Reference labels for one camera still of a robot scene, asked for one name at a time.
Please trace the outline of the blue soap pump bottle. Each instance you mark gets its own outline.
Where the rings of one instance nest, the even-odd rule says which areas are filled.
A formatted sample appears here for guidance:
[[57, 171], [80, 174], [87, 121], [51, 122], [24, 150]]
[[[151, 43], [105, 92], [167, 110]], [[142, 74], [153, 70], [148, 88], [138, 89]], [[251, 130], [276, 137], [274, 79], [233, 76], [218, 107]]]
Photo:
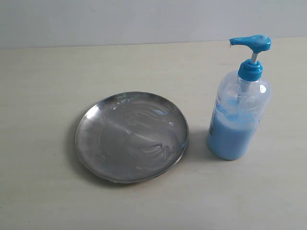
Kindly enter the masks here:
[[258, 34], [229, 42], [231, 46], [247, 46], [252, 55], [219, 84], [207, 146], [217, 157], [236, 160], [247, 152], [271, 96], [270, 84], [261, 78], [263, 66], [258, 55], [270, 50], [272, 41]]

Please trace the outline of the round stainless steel plate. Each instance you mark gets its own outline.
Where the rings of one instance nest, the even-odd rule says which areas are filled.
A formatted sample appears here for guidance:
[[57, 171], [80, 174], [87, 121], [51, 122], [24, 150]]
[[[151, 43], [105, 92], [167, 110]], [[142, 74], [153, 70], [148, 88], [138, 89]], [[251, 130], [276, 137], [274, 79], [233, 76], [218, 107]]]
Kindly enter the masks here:
[[173, 102], [149, 92], [122, 92], [84, 114], [74, 147], [80, 163], [95, 176], [133, 184], [176, 165], [188, 140], [188, 123]]

